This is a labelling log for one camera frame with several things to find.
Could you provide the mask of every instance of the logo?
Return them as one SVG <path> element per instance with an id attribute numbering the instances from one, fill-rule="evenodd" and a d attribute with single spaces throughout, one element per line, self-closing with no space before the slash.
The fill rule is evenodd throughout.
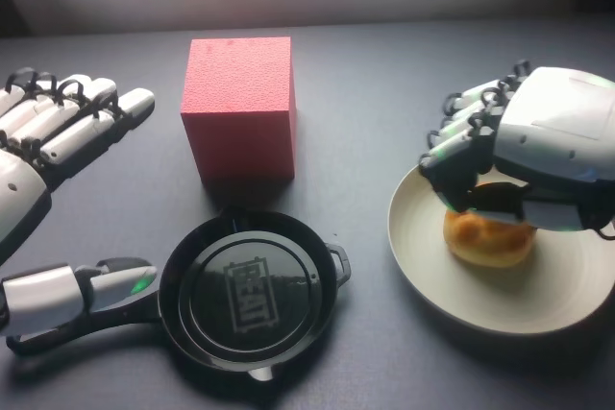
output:
<path id="1" fill-rule="evenodd" d="M 224 268 L 227 294 L 235 333 L 246 333 L 260 326 L 278 323 L 278 308 L 273 297 L 266 258 Z"/>

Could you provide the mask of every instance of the cast iron pan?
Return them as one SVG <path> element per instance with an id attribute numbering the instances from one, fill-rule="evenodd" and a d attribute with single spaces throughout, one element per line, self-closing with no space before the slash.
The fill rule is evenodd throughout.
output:
<path id="1" fill-rule="evenodd" d="M 344 250 L 300 221 L 226 210 L 175 249 L 158 292 L 31 339 L 9 338 L 7 346 L 33 355 L 105 328 L 161 322 L 172 343 L 197 363 L 267 380 L 272 366 L 320 335 L 350 275 Z"/>

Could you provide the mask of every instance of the cube front face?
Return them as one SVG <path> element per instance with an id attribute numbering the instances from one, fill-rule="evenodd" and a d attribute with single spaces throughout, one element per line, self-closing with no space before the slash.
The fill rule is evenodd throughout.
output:
<path id="1" fill-rule="evenodd" d="M 182 119 L 203 182 L 292 179 L 290 37 L 193 40 Z"/>

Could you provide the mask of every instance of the table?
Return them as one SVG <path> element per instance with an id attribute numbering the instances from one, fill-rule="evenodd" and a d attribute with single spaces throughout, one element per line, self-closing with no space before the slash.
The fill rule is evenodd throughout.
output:
<path id="1" fill-rule="evenodd" d="M 615 18 L 2 40 L 0 76 L 30 65 L 60 77 L 110 77 L 120 92 L 152 89 L 157 107 L 54 193 L 52 210 L 0 274 L 112 256 L 141 256 L 162 267 L 221 205 L 200 183 L 179 114 L 190 40 L 278 35 L 293 40 L 297 178 L 262 206 L 304 221 L 351 258 L 353 277 L 323 341 L 266 384 L 179 362 L 152 326 L 100 332 L 27 361 L 2 346 L 0 407 L 613 408 L 615 323 L 602 320 L 601 340 L 589 342 L 596 347 L 584 360 L 575 358 L 576 343 L 546 354 L 546 362 L 538 353 L 521 363 L 485 354 L 493 339 L 457 331 L 400 276 L 386 216 L 448 93 L 501 77 L 520 58 L 615 80 Z M 457 341 L 466 333 L 474 341 Z"/>

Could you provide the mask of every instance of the bun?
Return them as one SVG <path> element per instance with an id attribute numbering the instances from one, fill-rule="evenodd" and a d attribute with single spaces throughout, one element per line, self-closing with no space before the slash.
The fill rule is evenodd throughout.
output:
<path id="1" fill-rule="evenodd" d="M 489 268 L 509 268 L 525 260 L 536 228 L 523 223 L 508 225 L 473 213 L 447 210 L 444 240 L 458 258 Z"/>

